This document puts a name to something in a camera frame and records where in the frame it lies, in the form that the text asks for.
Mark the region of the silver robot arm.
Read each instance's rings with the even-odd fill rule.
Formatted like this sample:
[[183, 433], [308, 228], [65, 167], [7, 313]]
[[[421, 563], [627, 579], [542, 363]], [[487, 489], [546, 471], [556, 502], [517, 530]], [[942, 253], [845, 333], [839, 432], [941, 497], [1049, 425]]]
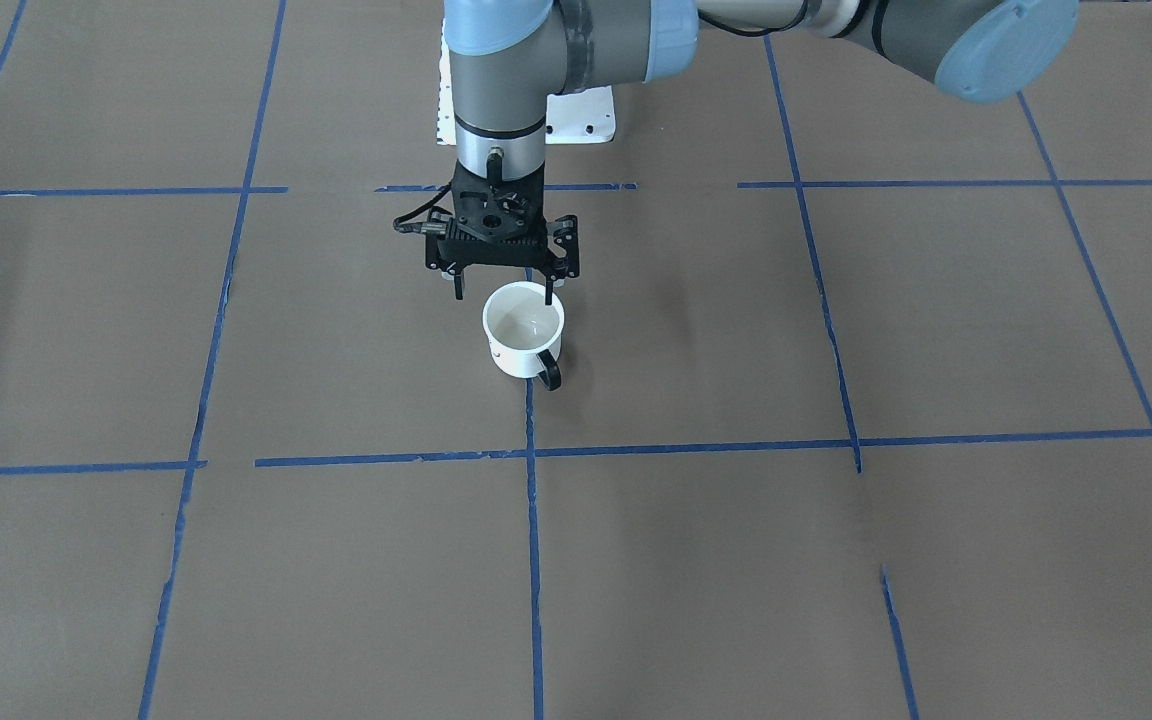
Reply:
[[535, 270], [544, 295], [579, 275], [579, 223], [544, 215], [550, 97], [679, 76], [704, 26], [841, 38], [990, 104], [1041, 76], [1078, 13], [1075, 1], [448, 1], [457, 162], [452, 209], [429, 209], [425, 263], [457, 300], [471, 266]]

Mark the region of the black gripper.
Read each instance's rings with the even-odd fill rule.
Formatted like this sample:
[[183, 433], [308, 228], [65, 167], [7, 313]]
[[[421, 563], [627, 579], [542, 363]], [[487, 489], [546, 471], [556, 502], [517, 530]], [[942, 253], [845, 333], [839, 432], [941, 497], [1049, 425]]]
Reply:
[[[458, 164], [450, 182], [454, 225], [450, 245], [547, 247], [544, 218], [544, 181], [540, 165], [522, 179], [503, 179], [492, 184]], [[454, 300], [465, 300], [465, 272], [450, 270]], [[558, 270], [545, 270], [544, 304], [552, 305]]]

